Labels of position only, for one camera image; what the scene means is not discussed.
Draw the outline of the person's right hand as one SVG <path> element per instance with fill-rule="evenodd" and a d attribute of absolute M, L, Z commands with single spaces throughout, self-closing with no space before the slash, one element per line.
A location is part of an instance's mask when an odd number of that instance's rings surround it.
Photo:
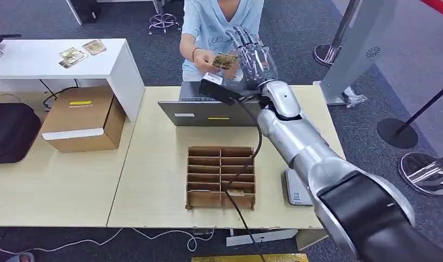
<path fill-rule="evenodd" d="M 219 73 L 220 68 L 214 66 L 212 63 L 215 59 L 215 54 L 210 50 L 196 48 L 193 52 L 193 63 L 198 71 L 202 74 Z"/>

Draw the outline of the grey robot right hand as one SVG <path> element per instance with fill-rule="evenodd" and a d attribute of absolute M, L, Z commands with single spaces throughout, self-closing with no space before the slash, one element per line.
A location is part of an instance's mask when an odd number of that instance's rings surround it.
<path fill-rule="evenodd" d="M 243 72 L 243 89 L 258 92 L 262 86 L 278 78 L 276 64 L 256 34 L 250 34 L 245 27 L 233 26 L 225 31 L 232 40 L 239 68 Z"/>

